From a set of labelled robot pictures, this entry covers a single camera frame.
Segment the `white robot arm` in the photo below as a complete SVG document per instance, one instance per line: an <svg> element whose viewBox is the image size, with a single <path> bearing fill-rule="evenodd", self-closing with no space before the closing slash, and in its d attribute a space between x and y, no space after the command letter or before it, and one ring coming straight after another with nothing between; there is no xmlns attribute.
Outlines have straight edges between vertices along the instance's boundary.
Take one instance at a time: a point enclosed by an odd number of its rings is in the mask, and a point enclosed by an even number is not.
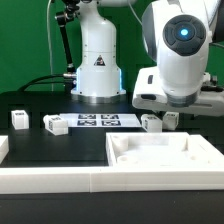
<svg viewBox="0 0 224 224"><path fill-rule="evenodd" d="M82 31L82 64L68 65L76 85L71 94L90 103L121 98L116 65L116 28L99 6L126 6L137 0L63 0L64 22L77 18ZM224 0L155 0L145 9L142 37L154 67L139 71L132 105L153 111L223 116L224 90L206 72L209 46L224 40Z"/></svg>

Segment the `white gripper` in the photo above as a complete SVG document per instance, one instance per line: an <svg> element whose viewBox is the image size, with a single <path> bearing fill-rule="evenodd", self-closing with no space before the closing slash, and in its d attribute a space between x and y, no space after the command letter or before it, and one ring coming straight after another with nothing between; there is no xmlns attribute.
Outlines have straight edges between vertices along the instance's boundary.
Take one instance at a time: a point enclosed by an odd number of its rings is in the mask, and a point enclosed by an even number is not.
<svg viewBox="0 0 224 224"><path fill-rule="evenodd" d="M173 107L168 104L162 90L156 67L143 68L139 71L135 83L132 105L137 109L152 111L171 111L185 114L224 116L224 87L214 86L206 73L200 95L195 103L187 107Z"/></svg>

